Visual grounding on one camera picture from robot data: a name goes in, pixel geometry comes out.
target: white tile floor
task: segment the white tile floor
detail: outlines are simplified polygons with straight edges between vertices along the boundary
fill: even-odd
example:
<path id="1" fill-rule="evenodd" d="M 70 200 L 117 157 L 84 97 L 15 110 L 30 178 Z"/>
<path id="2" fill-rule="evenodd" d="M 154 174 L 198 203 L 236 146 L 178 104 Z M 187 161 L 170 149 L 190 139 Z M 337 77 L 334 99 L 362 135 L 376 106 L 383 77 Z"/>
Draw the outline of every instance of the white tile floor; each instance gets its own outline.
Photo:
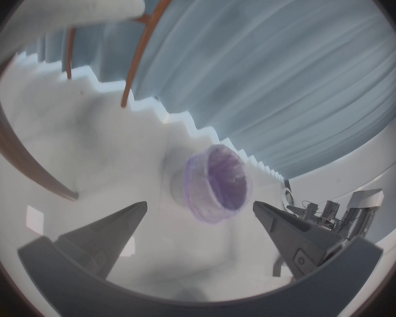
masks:
<path id="1" fill-rule="evenodd" d="M 155 99 L 134 101 L 131 95 L 122 109 L 123 82 L 100 84 L 84 68 L 67 81 L 60 63 L 36 59 L 16 57 L 0 82 L 0 99 L 32 155 L 80 197 L 71 202 L 47 192 L 0 155 L 0 239 L 13 246 L 1 254 L 8 266 L 20 267 L 16 248 L 39 236 L 26 227 L 28 205 L 44 214 L 43 233 L 55 240 L 145 200 L 135 253 L 118 259 L 109 281 L 195 301 L 239 299 L 290 282 L 289 276 L 271 276 L 278 252 L 251 203 L 235 218 L 208 225 L 172 198 L 172 177 L 192 153 L 217 142 L 214 130 L 196 131 L 185 124 L 191 122 L 187 115 L 168 116 Z M 281 178 L 239 153 L 254 182 L 251 202 L 280 207 Z M 23 287 L 26 278 L 14 280 Z"/>

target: purple trash bag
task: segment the purple trash bag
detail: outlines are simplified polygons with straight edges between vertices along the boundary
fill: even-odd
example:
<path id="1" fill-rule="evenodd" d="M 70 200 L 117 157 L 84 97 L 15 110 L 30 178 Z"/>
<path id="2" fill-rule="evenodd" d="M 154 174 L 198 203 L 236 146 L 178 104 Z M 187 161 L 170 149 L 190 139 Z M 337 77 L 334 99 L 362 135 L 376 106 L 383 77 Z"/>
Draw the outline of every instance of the purple trash bag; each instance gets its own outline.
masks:
<path id="1" fill-rule="evenodd" d="M 248 203 L 251 193 L 245 164 L 225 145 L 213 145 L 189 158 L 183 194 L 196 219 L 210 224 L 229 219 Z"/>

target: blue-gray curtain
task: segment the blue-gray curtain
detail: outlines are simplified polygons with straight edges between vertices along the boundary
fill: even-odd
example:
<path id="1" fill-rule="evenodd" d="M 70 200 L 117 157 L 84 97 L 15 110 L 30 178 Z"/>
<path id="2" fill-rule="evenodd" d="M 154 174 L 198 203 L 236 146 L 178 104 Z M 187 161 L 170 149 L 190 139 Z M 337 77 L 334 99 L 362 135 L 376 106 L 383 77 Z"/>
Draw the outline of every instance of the blue-gray curtain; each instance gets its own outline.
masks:
<path id="1" fill-rule="evenodd" d="M 145 0 L 152 13 L 159 0 Z M 77 29 L 73 67 L 125 80 L 145 26 Z M 67 31 L 27 52 L 62 60 Z M 132 85 L 285 178 L 332 162 L 396 116 L 396 34 L 371 0 L 173 0 Z"/>

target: square light patch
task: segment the square light patch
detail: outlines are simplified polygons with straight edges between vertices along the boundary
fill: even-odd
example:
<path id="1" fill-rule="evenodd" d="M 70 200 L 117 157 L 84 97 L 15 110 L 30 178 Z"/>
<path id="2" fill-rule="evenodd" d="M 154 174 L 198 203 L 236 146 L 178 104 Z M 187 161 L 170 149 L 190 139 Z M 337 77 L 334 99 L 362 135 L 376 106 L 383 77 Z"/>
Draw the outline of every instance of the square light patch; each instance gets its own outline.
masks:
<path id="1" fill-rule="evenodd" d="M 44 214 L 28 205 L 26 209 L 26 226 L 42 235 L 44 230 Z"/>
<path id="2" fill-rule="evenodd" d="M 125 247 L 121 251 L 120 256 L 130 257 L 135 253 L 135 239 L 131 237 L 129 241 L 126 243 Z"/>

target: floor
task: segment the floor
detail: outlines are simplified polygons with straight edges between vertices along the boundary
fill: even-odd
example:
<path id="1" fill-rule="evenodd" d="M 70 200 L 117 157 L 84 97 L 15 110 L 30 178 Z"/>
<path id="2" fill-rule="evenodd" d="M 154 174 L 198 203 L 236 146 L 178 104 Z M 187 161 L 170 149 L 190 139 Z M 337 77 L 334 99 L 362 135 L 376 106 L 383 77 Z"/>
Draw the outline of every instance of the floor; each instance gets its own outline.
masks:
<path id="1" fill-rule="evenodd" d="M 0 259 L 21 290 L 41 300 L 18 247 L 40 234 L 56 240 L 143 200 L 148 212 L 107 280 L 184 301 L 240 299 L 290 283 L 290 276 L 272 276 L 279 254 L 251 205 L 259 200 L 280 208 L 281 176 L 238 152 L 253 180 L 250 203 L 217 225 L 196 220 L 174 201 L 170 183 L 189 156 L 219 143 L 215 131 L 196 130 L 188 113 L 168 114 L 154 98 L 134 101 L 131 94 L 122 109 L 124 85 L 97 82 L 89 67 L 73 70 L 68 81 L 60 62 L 39 64 L 36 55 L 25 54 L 0 81 L 18 137 L 53 176 L 79 192 L 77 202 L 59 198 L 0 155 Z M 234 149 L 229 140 L 222 143 Z"/>

